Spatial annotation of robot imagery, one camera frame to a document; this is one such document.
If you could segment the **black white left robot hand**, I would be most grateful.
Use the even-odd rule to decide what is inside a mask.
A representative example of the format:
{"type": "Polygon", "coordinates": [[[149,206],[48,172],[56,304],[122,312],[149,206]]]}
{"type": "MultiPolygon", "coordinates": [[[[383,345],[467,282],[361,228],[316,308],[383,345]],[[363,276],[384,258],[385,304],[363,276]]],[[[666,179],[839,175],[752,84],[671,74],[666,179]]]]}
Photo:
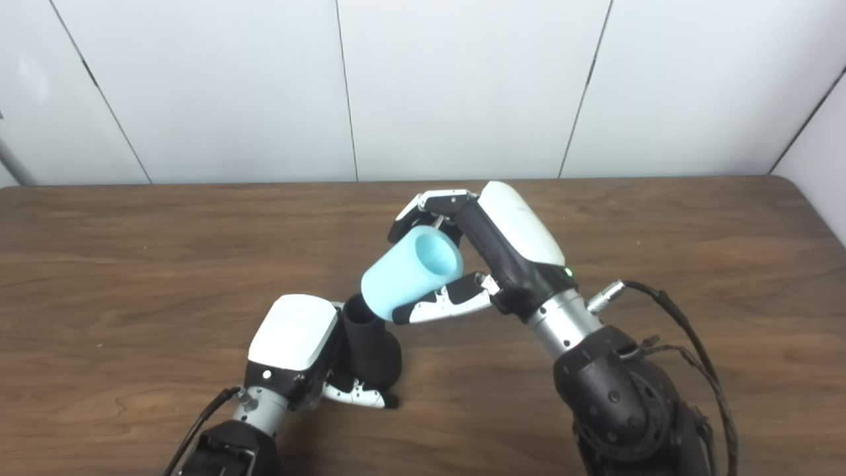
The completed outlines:
{"type": "Polygon", "coordinates": [[[392,388],[402,370],[398,340],[362,295],[335,302],[288,294],[252,338],[238,400],[248,414],[271,399],[286,412],[313,409],[323,399],[398,409],[392,388]]]}

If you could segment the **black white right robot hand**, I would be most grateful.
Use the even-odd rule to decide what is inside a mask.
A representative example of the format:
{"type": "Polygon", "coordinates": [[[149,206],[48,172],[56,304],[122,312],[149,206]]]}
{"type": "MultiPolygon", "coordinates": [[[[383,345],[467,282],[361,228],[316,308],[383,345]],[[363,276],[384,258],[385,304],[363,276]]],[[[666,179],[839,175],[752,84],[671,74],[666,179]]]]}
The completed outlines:
{"type": "Polygon", "coordinates": [[[467,238],[489,273],[450,278],[399,305],[389,314],[397,325],[462,316],[489,305],[525,317],[576,286],[552,234],[504,182],[490,181],[478,194],[453,189],[416,195],[394,220],[389,242],[398,242],[417,225],[441,230],[453,244],[467,238]]]}

